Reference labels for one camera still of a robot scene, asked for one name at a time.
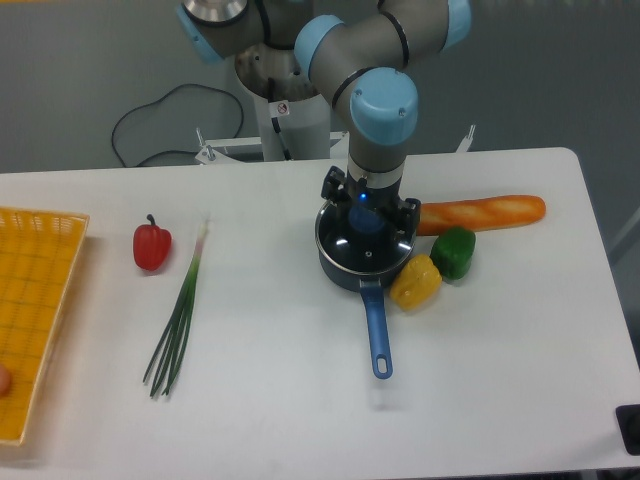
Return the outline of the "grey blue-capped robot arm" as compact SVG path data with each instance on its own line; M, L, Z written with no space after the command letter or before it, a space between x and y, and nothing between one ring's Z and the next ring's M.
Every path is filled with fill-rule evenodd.
M406 68L468 35L468 2L381 1L352 25L310 1L183 1L176 14L204 61L233 60L265 160L326 157L337 116L349 133L339 198L417 231L419 203L398 196L419 110Z

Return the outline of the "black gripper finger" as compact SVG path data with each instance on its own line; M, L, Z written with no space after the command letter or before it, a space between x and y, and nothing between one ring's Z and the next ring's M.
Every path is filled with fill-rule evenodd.
M325 200L324 212L333 211L336 218L344 218L350 207L347 177L343 170L333 165L324 177L321 197Z
M413 238L417 234L420 222L420 208L421 202L416 198L396 197L383 207L383 213L397 232Z

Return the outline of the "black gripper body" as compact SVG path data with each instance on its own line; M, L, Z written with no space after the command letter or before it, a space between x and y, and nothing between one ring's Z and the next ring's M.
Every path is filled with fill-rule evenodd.
M354 207L379 212L391 218L399 211L400 180L384 188L370 187L367 182L355 179L350 172L346 175L346 205L341 207L341 215L346 218Z

